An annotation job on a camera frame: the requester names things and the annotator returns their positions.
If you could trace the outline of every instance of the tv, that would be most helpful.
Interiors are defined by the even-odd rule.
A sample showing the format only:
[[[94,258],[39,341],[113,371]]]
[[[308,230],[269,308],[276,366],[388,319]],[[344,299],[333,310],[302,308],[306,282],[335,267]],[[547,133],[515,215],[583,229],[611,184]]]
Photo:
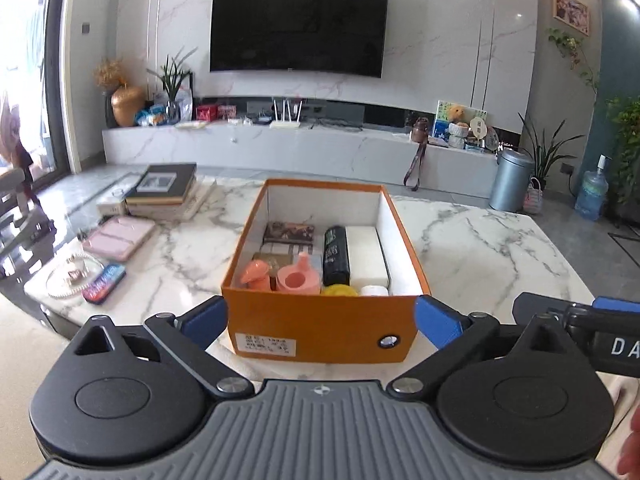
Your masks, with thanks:
[[[210,70],[382,77],[388,0],[213,0]]]

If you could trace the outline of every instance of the blue gripper pad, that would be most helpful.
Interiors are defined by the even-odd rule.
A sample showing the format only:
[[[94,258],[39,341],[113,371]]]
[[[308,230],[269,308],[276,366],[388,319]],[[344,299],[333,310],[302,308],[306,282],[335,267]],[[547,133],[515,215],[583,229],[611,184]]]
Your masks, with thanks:
[[[619,312],[631,312],[640,314],[640,303],[632,303],[631,301],[616,300],[615,298],[599,297],[593,301],[593,308],[601,310],[617,310]]]
[[[431,296],[415,300],[414,318],[418,330],[438,350],[461,336],[471,324],[467,316]]]
[[[226,302],[222,296],[214,296],[180,316],[178,320],[180,332],[199,348],[206,350],[225,331],[228,321]]]

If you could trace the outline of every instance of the paper box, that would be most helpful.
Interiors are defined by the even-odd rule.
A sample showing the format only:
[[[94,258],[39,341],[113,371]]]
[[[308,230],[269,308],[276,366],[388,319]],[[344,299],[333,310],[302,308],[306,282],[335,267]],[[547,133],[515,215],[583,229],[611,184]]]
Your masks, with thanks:
[[[236,118],[236,106],[235,105],[218,105],[218,118],[227,120]]]
[[[333,225],[375,226],[391,296],[296,296],[243,288],[239,276],[261,250],[265,227],[273,221],[312,224],[319,242]],[[417,333],[415,298],[429,294],[430,289],[383,186],[269,179],[244,226],[222,293],[228,304],[229,335],[238,355],[374,364],[405,359]],[[388,336],[398,342],[383,348],[380,342]]]
[[[196,119],[199,121],[218,120],[218,105],[200,105],[196,108]]]

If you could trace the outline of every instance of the potted plant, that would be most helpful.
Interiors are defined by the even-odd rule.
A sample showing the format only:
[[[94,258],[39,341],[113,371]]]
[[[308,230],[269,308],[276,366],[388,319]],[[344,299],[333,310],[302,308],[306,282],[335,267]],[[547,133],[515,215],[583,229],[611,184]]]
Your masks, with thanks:
[[[579,40],[571,34],[562,32],[559,28],[547,29],[549,33],[549,41],[553,43],[562,57],[569,57],[571,60],[571,70],[574,70],[578,65],[584,67],[584,70],[580,72],[580,79],[582,79],[589,88],[593,90],[594,95],[598,95],[598,86],[600,85],[599,74],[593,71],[587,55],[584,53],[582,47],[584,40]]]
[[[184,69],[185,60],[193,54],[197,48],[190,50],[182,57],[180,53],[182,49],[178,51],[176,56],[166,57],[164,65],[160,67],[161,73],[154,72],[153,70],[146,69],[147,72],[156,76],[162,82],[162,89],[167,93],[169,102],[166,104],[166,118],[168,124],[177,124],[180,121],[180,107],[175,102],[175,98],[178,95],[178,90],[184,79],[190,74],[189,70]]]
[[[613,165],[610,172],[609,211],[625,206],[636,190],[640,158],[640,96],[607,101],[608,114],[618,125]]]
[[[558,134],[560,130],[564,127],[566,120],[560,123],[560,126],[556,128],[554,134],[551,137],[551,142],[547,145],[546,143],[546,133],[545,129],[542,129],[542,135],[538,136],[536,128],[533,124],[531,118],[529,121],[525,120],[522,115],[518,114],[520,120],[522,121],[522,126],[524,128],[525,133],[529,136],[532,145],[532,153],[525,148],[520,148],[523,152],[529,154],[529,156],[533,159],[534,164],[534,172],[533,176],[540,181],[540,187],[542,190],[545,189],[546,186],[546,177],[549,174],[549,170],[558,160],[565,160],[568,158],[576,158],[573,155],[566,155],[562,153],[558,153],[558,150],[562,148],[566,143],[571,142],[572,140],[580,139],[584,137],[584,135],[578,135],[575,137],[571,137],[565,140],[556,140],[558,138]]]

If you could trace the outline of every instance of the ceiling light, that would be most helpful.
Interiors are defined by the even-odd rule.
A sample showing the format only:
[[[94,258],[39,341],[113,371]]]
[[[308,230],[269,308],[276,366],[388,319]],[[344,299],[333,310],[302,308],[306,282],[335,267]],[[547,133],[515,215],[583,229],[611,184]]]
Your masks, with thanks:
[[[638,7],[631,0],[620,0],[620,4],[622,4],[623,7],[626,7],[629,10],[633,10],[636,12],[638,11]]]

